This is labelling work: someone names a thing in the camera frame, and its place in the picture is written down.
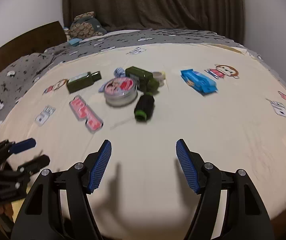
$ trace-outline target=pillow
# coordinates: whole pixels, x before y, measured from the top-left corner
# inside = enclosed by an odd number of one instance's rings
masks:
[[[107,31],[94,18],[94,12],[83,13],[75,17],[70,27],[71,38],[86,39],[94,36],[103,36]]]

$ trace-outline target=green bottle cap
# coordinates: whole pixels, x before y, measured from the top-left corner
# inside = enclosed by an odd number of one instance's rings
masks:
[[[101,72],[97,71],[91,74],[93,81],[98,81],[102,79]]]
[[[142,110],[137,110],[134,113],[135,119],[138,121],[146,121],[147,120],[147,115],[144,111]]]
[[[154,92],[158,89],[159,87],[159,82],[155,78],[151,78],[147,82],[147,91],[148,92]]]

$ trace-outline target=bedding pattern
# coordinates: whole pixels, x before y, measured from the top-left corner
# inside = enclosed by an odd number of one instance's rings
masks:
[[[145,30],[116,34],[82,42],[76,47],[66,42],[49,48],[44,53],[33,53],[21,57],[0,72],[0,123],[34,83],[60,62],[121,47],[137,46],[137,50],[140,51],[139,46],[156,43],[212,43],[245,49],[239,43],[215,32],[183,29]],[[247,51],[268,68],[257,53]],[[273,75],[280,80],[277,73],[274,72]]]

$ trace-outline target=round container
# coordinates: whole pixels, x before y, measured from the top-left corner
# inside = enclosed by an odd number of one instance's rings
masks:
[[[111,106],[125,106],[138,95],[135,82],[128,77],[114,78],[104,87],[106,103]]]
[[[153,78],[159,82],[159,86],[164,86],[165,72],[152,72]]]

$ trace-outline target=person's hand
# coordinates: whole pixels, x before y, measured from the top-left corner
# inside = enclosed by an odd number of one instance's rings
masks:
[[[13,221],[13,208],[11,203],[0,205],[0,215],[3,213]]]

